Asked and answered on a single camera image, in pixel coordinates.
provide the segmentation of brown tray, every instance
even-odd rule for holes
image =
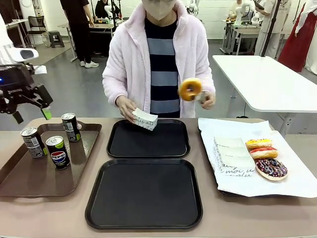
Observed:
[[[33,159],[23,144],[0,170],[0,196],[36,198],[72,193],[102,127],[100,124],[78,123],[82,125],[82,139],[75,143],[68,142],[63,124],[43,124],[38,127],[44,144],[54,135],[64,138],[71,164],[67,169],[56,170],[50,155]]]

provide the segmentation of red skirt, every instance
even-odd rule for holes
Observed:
[[[296,24],[291,35],[286,41],[286,44],[278,59],[280,63],[294,70],[301,72],[305,66],[307,53],[311,45],[317,22],[317,16],[310,12],[307,19],[295,37],[295,29],[298,25],[300,15],[297,18]]]

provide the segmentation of barcode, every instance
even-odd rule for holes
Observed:
[[[39,145],[39,142],[38,142],[36,137],[32,138],[31,141],[32,141],[33,145]]]
[[[73,125],[71,123],[67,123],[68,130],[73,130]]]

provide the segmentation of soda can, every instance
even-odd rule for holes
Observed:
[[[33,158],[39,159],[48,154],[36,127],[25,128],[21,131],[21,136]]]
[[[66,113],[61,116],[63,126],[67,134],[69,142],[77,142],[80,140],[81,135],[77,127],[77,119],[74,113]]]
[[[65,148],[63,137],[56,135],[46,141],[49,153],[58,170],[66,169],[70,165],[70,160]]]

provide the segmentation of hand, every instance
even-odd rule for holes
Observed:
[[[123,115],[129,122],[134,123],[132,112],[137,109],[135,103],[123,95],[119,96],[115,103],[120,108],[121,115]]]
[[[93,19],[89,20],[89,25],[90,25],[91,28],[95,27]]]
[[[210,92],[204,92],[204,97],[202,99],[202,108],[205,110],[209,110],[216,104],[216,96]]]

